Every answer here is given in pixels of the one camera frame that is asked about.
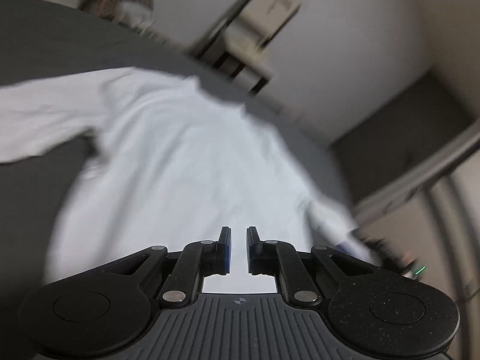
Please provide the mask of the dark grey door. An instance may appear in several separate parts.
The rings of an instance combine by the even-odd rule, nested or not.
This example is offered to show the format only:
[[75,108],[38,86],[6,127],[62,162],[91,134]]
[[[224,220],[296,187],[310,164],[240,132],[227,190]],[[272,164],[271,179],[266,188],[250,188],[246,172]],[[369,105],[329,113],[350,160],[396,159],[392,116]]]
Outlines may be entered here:
[[398,180],[474,122],[433,72],[333,143],[352,202]]

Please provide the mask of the grey bed sheet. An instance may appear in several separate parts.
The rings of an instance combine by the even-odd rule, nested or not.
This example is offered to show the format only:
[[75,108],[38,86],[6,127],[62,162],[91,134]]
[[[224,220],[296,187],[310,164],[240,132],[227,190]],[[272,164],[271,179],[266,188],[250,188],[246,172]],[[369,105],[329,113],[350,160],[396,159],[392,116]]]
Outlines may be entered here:
[[1,231],[22,238],[2,266],[42,255],[1,319],[3,359],[354,358],[296,295],[355,225],[274,124],[139,67],[1,88],[2,166],[86,133],[96,154],[68,189],[52,166],[1,182]]

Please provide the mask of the white long-sleeve shirt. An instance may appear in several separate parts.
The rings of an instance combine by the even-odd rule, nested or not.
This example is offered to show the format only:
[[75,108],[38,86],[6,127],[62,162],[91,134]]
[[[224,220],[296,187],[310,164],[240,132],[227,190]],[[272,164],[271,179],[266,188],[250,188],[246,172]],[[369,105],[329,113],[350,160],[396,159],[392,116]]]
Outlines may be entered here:
[[44,280],[58,281],[152,245],[181,250],[231,229],[228,275],[209,293],[270,293],[247,268],[246,230],[370,262],[348,209],[327,197],[272,125],[205,92],[199,80],[135,67],[1,88],[1,161],[43,155],[91,130],[97,155],[76,178],[56,219]]

